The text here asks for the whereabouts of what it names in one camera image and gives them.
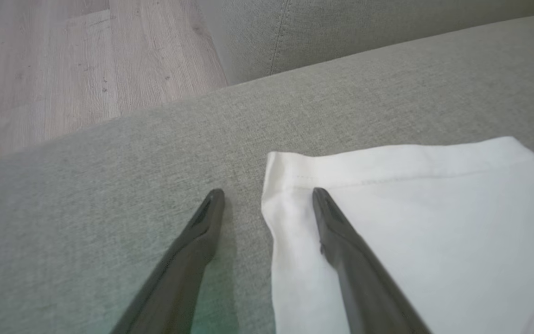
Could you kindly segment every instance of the sofa armrest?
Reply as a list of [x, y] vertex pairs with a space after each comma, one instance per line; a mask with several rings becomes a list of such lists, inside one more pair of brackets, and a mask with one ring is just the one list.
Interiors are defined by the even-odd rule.
[[198, 0], [229, 84], [534, 15], [534, 0]]

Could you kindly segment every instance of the wooden floor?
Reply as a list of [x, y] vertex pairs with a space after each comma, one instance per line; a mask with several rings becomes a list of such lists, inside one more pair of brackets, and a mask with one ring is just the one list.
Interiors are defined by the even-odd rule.
[[0, 0], [0, 157], [225, 85], [195, 0]]

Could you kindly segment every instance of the stitching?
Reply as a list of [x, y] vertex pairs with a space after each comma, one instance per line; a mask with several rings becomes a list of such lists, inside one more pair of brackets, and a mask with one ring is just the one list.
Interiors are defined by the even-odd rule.
[[277, 38], [275, 40], [275, 49], [273, 50], [273, 59], [271, 60], [271, 69], [269, 70], [269, 75], [273, 74], [273, 67], [275, 66], [275, 59], [278, 53], [278, 46], [280, 45], [280, 37], [282, 36], [282, 27], [284, 25], [284, 20], [286, 19], [286, 15], [288, 14], [289, 8], [290, 8], [290, 0], [284, 0], [281, 4], [281, 21], [280, 21], [280, 28], [277, 31]]
[[[352, 182], [349, 184], [341, 184], [339, 186], [328, 186], [327, 189], [337, 189], [337, 188], [350, 188], [352, 186], [368, 186], [369, 184], [383, 184], [383, 183], [391, 183], [391, 182], [403, 182], [405, 180], [420, 180], [420, 179], [443, 179], [443, 178], [458, 178], [458, 177], [464, 177], [472, 174], [479, 174], [479, 173], [486, 173], [489, 171], [496, 171], [498, 169], [502, 168], [508, 168], [508, 167], [514, 167], [523, 163], [527, 163], [530, 161], [534, 161], [534, 159], [525, 159], [521, 161], [515, 161], [513, 163], [506, 163], [504, 165], [498, 165], [495, 167], [490, 167], [487, 169], [479, 169], [476, 171], [468, 171], [468, 172], [462, 172], [462, 173], [446, 173], [443, 175], [434, 175], [434, 174], [424, 174], [424, 175], [413, 175], [413, 176], [404, 176], [404, 177], [394, 177], [394, 178], [387, 178], [382, 180], [359, 180], [356, 182]], [[318, 178], [314, 177], [305, 177], [303, 175], [295, 175], [294, 178], [300, 178], [300, 179], [310, 179], [310, 180], [317, 180]], [[312, 189], [313, 187], [307, 187], [307, 186], [287, 186], [286, 188], [290, 189]]]

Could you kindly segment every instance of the upholstery fabric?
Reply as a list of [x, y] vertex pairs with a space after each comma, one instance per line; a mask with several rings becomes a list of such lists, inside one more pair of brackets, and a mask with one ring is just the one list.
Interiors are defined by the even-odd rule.
[[270, 151], [512, 135], [534, 151], [534, 17], [227, 87], [0, 161], [0, 333], [108, 332], [210, 189], [227, 196], [194, 333], [273, 333]]
[[534, 15], [534, 0], [200, 0], [230, 84]]

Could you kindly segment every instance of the white cloth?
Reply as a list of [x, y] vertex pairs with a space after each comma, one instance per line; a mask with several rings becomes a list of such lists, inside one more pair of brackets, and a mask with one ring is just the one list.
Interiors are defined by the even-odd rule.
[[279, 334], [349, 333], [319, 251], [326, 188], [435, 334], [526, 333], [534, 317], [534, 154], [512, 137], [312, 158], [271, 152], [261, 200], [273, 235]]

